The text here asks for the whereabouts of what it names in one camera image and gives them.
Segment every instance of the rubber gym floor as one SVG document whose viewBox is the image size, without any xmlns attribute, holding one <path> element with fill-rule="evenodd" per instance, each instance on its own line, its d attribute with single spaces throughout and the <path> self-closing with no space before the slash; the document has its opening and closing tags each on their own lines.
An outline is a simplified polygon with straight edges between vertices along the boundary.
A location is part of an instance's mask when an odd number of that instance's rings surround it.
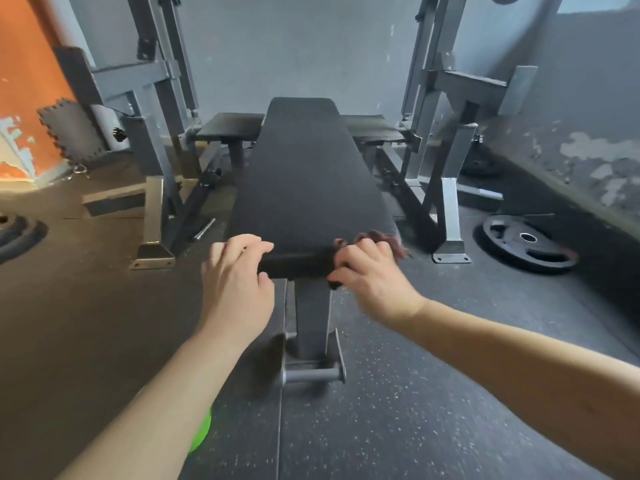
<svg viewBox="0 0 640 480">
<path fill-rule="evenodd" d="M 509 267 L 471 238 L 486 212 L 461 208 L 472 264 L 436 265 L 386 193 L 412 259 L 402 268 L 423 294 L 460 310 L 640 365 L 640 246 L 504 163 L 485 188 L 504 213 L 532 217 L 576 249 L 564 276 Z M 141 236 L 133 209 L 89 219 L 84 193 L 141 181 L 124 155 L 0 207 L 37 217 L 48 236 L 0 266 L 0 477 L 50 479 L 171 357 L 196 323 L 199 266 L 220 239 L 235 190 L 224 178 L 203 218 L 218 221 L 176 268 L 129 271 Z M 381 189 L 388 185 L 380 180 Z M 274 337 L 293 325 L 285 285 L 265 333 L 247 350 L 213 406 L 212 429 L 182 479 L 599 479 L 604 476 L 524 425 L 484 389 L 335 293 L 347 384 L 273 386 Z"/>
</svg>

